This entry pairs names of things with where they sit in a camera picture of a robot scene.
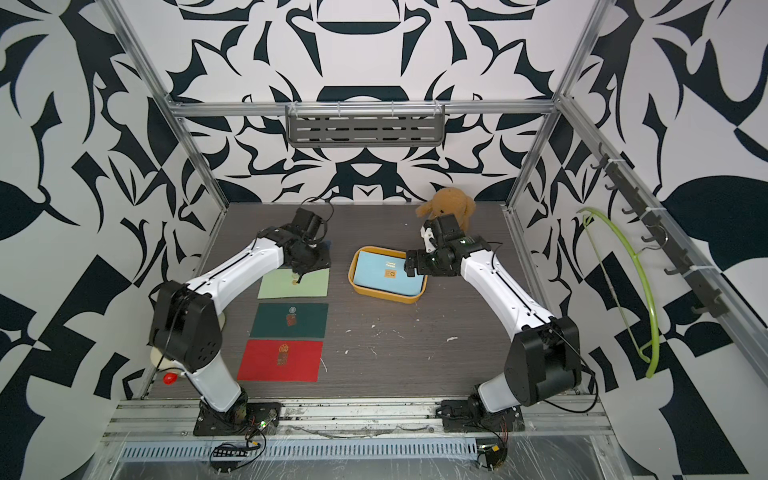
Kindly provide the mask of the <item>light blue envelope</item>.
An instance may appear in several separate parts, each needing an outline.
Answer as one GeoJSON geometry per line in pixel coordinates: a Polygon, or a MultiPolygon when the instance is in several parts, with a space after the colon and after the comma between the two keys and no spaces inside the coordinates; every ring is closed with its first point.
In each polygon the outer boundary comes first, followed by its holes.
{"type": "Polygon", "coordinates": [[[404,258],[370,251],[358,255],[353,273],[354,285],[405,297],[417,296],[424,283],[424,276],[406,273],[404,258]]]}

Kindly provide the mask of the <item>yellow plastic storage box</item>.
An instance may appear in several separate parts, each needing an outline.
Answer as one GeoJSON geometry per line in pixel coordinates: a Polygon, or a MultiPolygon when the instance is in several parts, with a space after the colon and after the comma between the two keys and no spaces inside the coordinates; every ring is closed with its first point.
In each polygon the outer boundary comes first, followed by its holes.
{"type": "Polygon", "coordinates": [[[403,304],[414,304],[425,293],[428,277],[405,271],[406,253],[364,246],[354,255],[348,282],[360,295],[403,304]]]}

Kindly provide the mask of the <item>red envelope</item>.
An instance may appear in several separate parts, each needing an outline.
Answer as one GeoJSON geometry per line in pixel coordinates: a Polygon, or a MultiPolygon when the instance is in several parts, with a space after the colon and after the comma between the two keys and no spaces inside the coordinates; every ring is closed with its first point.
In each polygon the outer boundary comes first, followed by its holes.
{"type": "Polygon", "coordinates": [[[237,379],[258,382],[316,382],[322,350],[322,341],[249,340],[237,379]]]}

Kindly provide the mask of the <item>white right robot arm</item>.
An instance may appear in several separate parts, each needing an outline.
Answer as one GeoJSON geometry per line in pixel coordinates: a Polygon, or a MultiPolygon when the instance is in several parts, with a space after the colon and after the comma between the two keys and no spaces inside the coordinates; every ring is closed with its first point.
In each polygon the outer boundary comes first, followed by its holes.
{"type": "Polygon", "coordinates": [[[489,242],[467,235],[452,214],[425,221],[420,235],[424,247],[406,253],[407,275],[461,277],[509,336],[502,373],[476,388],[483,412],[531,406],[581,385],[578,327],[539,304],[507,272],[489,242]]]}

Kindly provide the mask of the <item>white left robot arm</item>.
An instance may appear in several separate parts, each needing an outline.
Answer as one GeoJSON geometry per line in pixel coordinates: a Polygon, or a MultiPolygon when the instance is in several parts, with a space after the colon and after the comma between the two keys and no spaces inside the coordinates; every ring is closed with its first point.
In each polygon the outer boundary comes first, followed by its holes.
{"type": "Polygon", "coordinates": [[[156,370],[185,376],[206,411],[228,423],[242,423],[248,396],[223,360],[220,317],[233,300],[273,271],[288,268],[302,278],[329,268],[327,230],[326,219],[298,208],[290,222],[260,230],[243,250],[212,270],[185,283],[163,283],[148,340],[156,370]]]}

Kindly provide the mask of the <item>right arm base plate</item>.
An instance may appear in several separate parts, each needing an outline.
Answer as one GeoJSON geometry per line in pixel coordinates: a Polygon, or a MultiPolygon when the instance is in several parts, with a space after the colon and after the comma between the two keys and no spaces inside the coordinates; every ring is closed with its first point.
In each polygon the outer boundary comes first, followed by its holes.
{"type": "Polygon", "coordinates": [[[443,429],[452,433],[492,431],[517,433],[525,430],[525,422],[519,407],[511,407],[496,413],[488,412],[478,395],[466,400],[443,400],[435,411],[443,429]]]}

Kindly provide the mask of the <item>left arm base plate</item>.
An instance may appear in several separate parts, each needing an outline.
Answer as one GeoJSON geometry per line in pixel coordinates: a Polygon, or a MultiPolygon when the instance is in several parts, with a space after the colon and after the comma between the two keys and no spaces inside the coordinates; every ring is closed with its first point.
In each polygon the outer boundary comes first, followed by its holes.
{"type": "Polygon", "coordinates": [[[219,412],[204,400],[193,428],[196,437],[244,436],[260,430],[269,433],[279,424],[283,404],[239,400],[227,412],[219,412]]]}

